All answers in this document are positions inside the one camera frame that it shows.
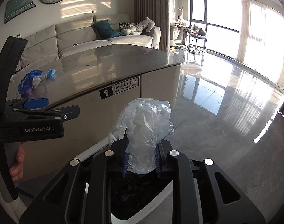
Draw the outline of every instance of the transparent plastic bag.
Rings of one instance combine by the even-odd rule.
[[[112,145],[114,141],[123,139],[127,128],[129,171],[146,174],[155,169],[156,145],[169,132],[174,133],[170,114],[169,102],[156,99],[133,100],[119,114],[108,141]]]

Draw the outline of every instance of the blue plastic bag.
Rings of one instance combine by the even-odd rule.
[[[21,83],[18,84],[18,92],[23,98],[31,94],[31,86],[33,85],[33,78],[36,76],[41,76],[41,70],[34,70],[25,75]]]
[[[45,75],[45,78],[50,78],[55,74],[56,70],[55,69],[49,69],[47,72],[47,75]]]

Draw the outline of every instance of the screw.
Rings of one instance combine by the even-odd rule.
[[[113,156],[113,154],[114,154],[114,152],[111,151],[111,150],[105,152],[106,156]]]
[[[71,161],[70,161],[70,165],[71,166],[77,166],[79,164],[79,160],[78,159],[72,159]]]
[[[171,156],[178,156],[179,155],[179,152],[176,151],[176,150],[172,150],[169,152]]]
[[[214,164],[214,161],[211,160],[211,159],[209,159],[209,158],[206,158],[206,159],[204,160],[204,163],[205,163],[206,165],[213,165],[213,164]]]

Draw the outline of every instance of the gray countertop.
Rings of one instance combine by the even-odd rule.
[[[49,107],[82,93],[149,71],[179,65],[183,60],[171,53],[129,44],[114,44],[76,53],[51,63],[31,63],[11,78],[7,100],[19,98],[18,84],[26,73],[51,68],[56,77],[41,77],[29,98],[48,98]]]

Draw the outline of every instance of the chair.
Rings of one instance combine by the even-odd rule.
[[[205,50],[203,50],[203,49],[200,49],[200,48],[198,48],[197,47],[197,41],[198,40],[205,40],[206,39],[206,36],[202,36],[202,35],[198,35],[198,34],[194,34],[194,33],[189,33],[189,35],[190,35],[190,37],[192,37],[193,39],[195,39],[196,40],[196,45],[195,45],[195,47],[192,47],[191,48],[191,51],[199,51],[199,52],[205,52]]]

